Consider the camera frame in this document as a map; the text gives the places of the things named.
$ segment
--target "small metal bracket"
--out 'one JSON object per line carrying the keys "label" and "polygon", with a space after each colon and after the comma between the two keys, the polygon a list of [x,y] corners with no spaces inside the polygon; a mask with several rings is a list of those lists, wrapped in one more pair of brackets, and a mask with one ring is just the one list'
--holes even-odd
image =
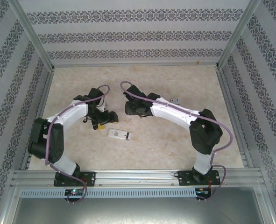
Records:
{"label": "small metal bracket", "polygon": [[[96,176],[96,172],[80,172],[80,179],[86,183],[87,187],[94,187],[95,176]],[[76,184],[74,185],[71,185],[70,183],[62,182],[60,174],[56,173],[55,179],[54,179],[54,186],[55,187],[82,187],[83,184],[79,181],[77,181]]]}
{"label": "small metal bracket", "polygon": [[179,170],[174,174],[178,178],[180,186],[197,186],[197,185],[209,185],[209,180],[213,185],[220,185],[219,172],[217,170],[211,170],[209,173],[204,175],[202,181],[196,181],[193,177],[193,171],[191,170]]}

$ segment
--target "purple cable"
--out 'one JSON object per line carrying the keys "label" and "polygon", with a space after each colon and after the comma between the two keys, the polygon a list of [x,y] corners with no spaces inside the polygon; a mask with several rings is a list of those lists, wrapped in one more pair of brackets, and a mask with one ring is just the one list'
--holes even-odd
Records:
{"label": "purple cable", "polygon": [[[77,105],[85,104],[85,103],[92,102],[92,101],[95,101],[95,100],[98,100],[98,99],[103,98],[105,95],[107,95],[107,94],[109,93],[110,87],[109,87],[108,85],[105,84],[105,85],[101,85],[100,87],[97,88],[97,89],[100,89],[101,87],[104,87],[104,86],[107,87],[108,90],[107,90],[107,92],[104,93],[102,96],[96,97],[96,98],[93,98],[93,99],[89,99],[89,100],[85,100],[85,101],[82,101],[82,102],[79,102],[79,103],[76,103],[76,104],[73,104],[73,105],[70,105],[70,106],[66,107],[64,110],[62,110],[62,111],[52,120],[52,122],[50,123],[50,126],[49,126],[49,130],[48,130],[48,137],[47,137],[47,139],[46,139],[46,150],[45,150],[45,165],[46,165],[46,166],[49,165],[49,154],[50,154],[50,131],[51,131],[51,129],[52,129],[52,127],[53,127],[55,121],[56,121],[62,114],[64,114],[67,110],[69,110],[69,109],[71,109],[71,108],[73,108],[73,107],[75,107],[75,106],[77,106]],[[59,172],[59,173],[65,175],[65,176],[67,176],[67,177],[70,177],[70,178],[72,178],[72,179],[74,179],[74,180],[80,181],[80,182],[84,185],[83,188],[85,189],[85,192],[83,193],[82,197],[80,197],[77,201],[73,202],[73,204],[80,202],[80,201],[85,197],[85,195],[86,195],[86,193],[87,193],[87,185],[86,185],[86,183],[85,183],[83,180],[79,179],[79,178],[76,178],[76,177],[71,176],[71,175],[69,175],[69,174],[67,174],[67,173],[61,172],[59,169],[57,169],[57,168],[54,167],[53,165],[50,165],[50,167],[53,168],[55,171],[57,171],[57,172]]]}
{"label": "purple cable", "polygon": [[[233,141],[233,135],[232,135],[231,131],[229,130],[229,128],[226,127],[224,124],[222,124],[222,123],[220,123],[220,122],[218,122],[218,121],[216,121],[216,120],[213,120],[213,119],[210,119],[210,118],[203,117],[203,116],[198,115],[198,114],[189,113],[189,112],[187,112],[187,111],[185,111],[185,110],[183,110],[183,109],[181,109],[181,108],[179,108],[179,107],[177,107],[177,106],[174,106],[174,105],[170,105],[170,104],[167,104],[167,103],[159,102],[159,101],[156,101],[156,100],[152,100],[152,99],[148,99],[148,98],[145,98],[145,97],[140,97],[140,96],[137,96],[137,95],[135,95],[135,94],[132,94],[131,92],[129,92],[129,91],[127,91],[126,89],[123,88],[122,85],[125,84],[125,83],[130,84],[130,85],[133,85],[133,84],[132,84],[131,82],[128,82],[128,81],[123,81],[123,82],[120,83],[121,89],[122,89],[124,92],[126,92],[127,94],[131,95],[132,97],[135,97],[135,98],[138,98],[138,99],[142,99],[142,100],[146,100],[146,101],[149,101],[149,102],[152,102],[152,103],[161,104],[161,105],[164,105],[164,106],[169,106],[169,107],[174,108],[174,109],[176,109],[176,110],[178,110],[178,111],[180,111],[180,112],[186,113],[186,114],[191,115],[191,116],[196,117],[196,118],[200,118],[200,119],[203,119],[203,120],[210,121],[210,122],[212,122],[212,123],[214,123],[214,124],[217,124],[217,125],[221,126],[222,128],[224,128],[224,129],[228,132],[229,137],[230,137],[230,140],[229,140],[229,142],[228,142],[226,145],[224,145],[224,146],[222,146],[222,147],[220,147],[220,148],[217,148],[217,149],[215,149],[215,150],[213,151],[213,154],[212,154],[212,157],[211,157],[211,161],[210,161],[210,164],[211,164],[211,165],[212,165],[212,161],[213,161],[213,158],[214,158],[215,153],[216,153],[217,151],[220,151],[220,150],[222,150],[222,149],[224,149],[224,148],[227,148],[229,145],[231,145],[231,143],[232,143],[232,141]],[[224,181],[224,179],[225,179],[225,177],[226,177],[226,168],[225,168],[224,166],[222,166],[222,165],[214,165],[214,166],[215,166],[215,167],[222,167],[222,168],[224,169],[224,175],[223,175],[223,178],[222,178],[222,180],[221,180],[220,185],[217,187],[215,193],[214,193],[212,196],[214,196],[214,195],[219,191],[219,189],[220,189],[221,185],[223,184],[223,181]]]}

